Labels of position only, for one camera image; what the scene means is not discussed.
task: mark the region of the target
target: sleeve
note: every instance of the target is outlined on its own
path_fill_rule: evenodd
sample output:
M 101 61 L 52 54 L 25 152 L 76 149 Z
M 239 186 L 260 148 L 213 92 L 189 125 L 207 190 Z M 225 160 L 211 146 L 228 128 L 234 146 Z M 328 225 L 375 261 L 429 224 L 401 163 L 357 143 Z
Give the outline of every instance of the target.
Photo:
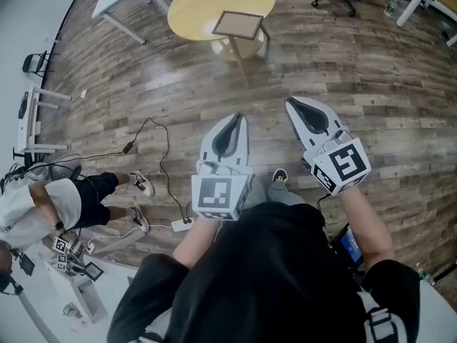
M 1 196 L 0 205 L 2 213 L 2 218 L 0 218 L 1 227 L 13 226 L 28 210 L 35 207 L 28 186 L 7 191 Z
M 420 277 L 402 263 L 383 260 L 370 268 L 362 287 L 381 307 L 387 307 L 405 324 L 408 343 L 414 343 L 421 312 Z
M 165 254 L 144 258 L 114 312 L 107 342 L 136 342 L 155 318 L 171 308 L 188 272 L 187 267 Z

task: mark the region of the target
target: round wooden table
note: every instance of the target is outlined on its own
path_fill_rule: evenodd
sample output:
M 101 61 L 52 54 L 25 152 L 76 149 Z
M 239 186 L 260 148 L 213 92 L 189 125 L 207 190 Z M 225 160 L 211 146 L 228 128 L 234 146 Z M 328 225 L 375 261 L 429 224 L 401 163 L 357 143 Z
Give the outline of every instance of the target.
M 224 10 L 241 11 L 266 17 L 273 9 L 276 0 L 173 0 L 168 13 L 170 28 L 179 36 L 192 41 L 215 41 L 213 50 L 223 58 L 232 60 L 228 42 L 224 36 L 212 34 Z M 265 37 L 262 32 L 256 40 L 236 39 L 241 57 L 248 58 L 261 48 Z

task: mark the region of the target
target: white wall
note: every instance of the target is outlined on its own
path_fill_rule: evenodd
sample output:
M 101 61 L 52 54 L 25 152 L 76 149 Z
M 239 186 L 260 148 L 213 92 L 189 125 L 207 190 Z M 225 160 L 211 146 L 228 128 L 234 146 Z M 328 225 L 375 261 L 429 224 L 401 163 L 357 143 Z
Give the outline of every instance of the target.
M 50 50 L 73 0 L 0 0 L 0 178 L 13 164 L 22 94 L 41 78 L 24 74 L 25 57 Z

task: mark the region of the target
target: plastic bottle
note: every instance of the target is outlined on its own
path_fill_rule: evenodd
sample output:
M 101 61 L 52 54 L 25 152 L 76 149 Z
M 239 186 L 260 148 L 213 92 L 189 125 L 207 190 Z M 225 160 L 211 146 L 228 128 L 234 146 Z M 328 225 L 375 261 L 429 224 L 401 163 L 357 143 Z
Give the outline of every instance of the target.
M 430 284 L 431 286 L 434 286 L 435 285 L 435 280 L 433 279 L 433 277 L 431 276 L 431 274 L 425 272 L 423 270 L 423 268 L 420 268 L 418 270 L 418 273 L 419 273 L 419 276 L 421 276 L 421 279 L 425 282 L 427 282 L 428 284 Z
M 392 16 L 395 9 L 397 9 L 399 0 L 391 0 L 388 5 L 386 6 L 386 10 L 384 10 L 384 14 L 386 16 Z

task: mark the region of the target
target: white t-shirt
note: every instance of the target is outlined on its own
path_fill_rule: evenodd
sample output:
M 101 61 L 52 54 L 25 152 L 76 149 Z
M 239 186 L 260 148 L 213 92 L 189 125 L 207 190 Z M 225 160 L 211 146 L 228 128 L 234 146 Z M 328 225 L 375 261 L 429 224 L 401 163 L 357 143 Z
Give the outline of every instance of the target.
M 81 216 L 78 189 L 70 179 L 60 179 L 45 187 L 65 230 L 72 228 Z M 53 230 L 35 207 L 28 186 L 10 190 L 0 197 L 0 239 L 13 248 L 28 247 Z

